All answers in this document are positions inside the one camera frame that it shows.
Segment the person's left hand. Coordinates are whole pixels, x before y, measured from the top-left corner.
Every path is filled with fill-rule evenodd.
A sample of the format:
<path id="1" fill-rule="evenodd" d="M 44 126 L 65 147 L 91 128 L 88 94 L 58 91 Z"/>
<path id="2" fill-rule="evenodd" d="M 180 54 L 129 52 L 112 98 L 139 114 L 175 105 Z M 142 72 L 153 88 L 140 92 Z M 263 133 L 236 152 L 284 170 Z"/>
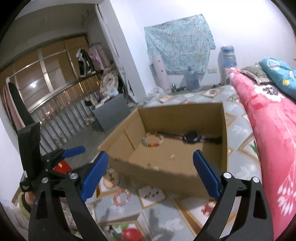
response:
<path id="1" fill-rule="evenodd" d="M 35 200 L 35 193 L 32 191 L 25 192 L 22 196 L 22 203 L 27 212 L 31 212 Z"/>

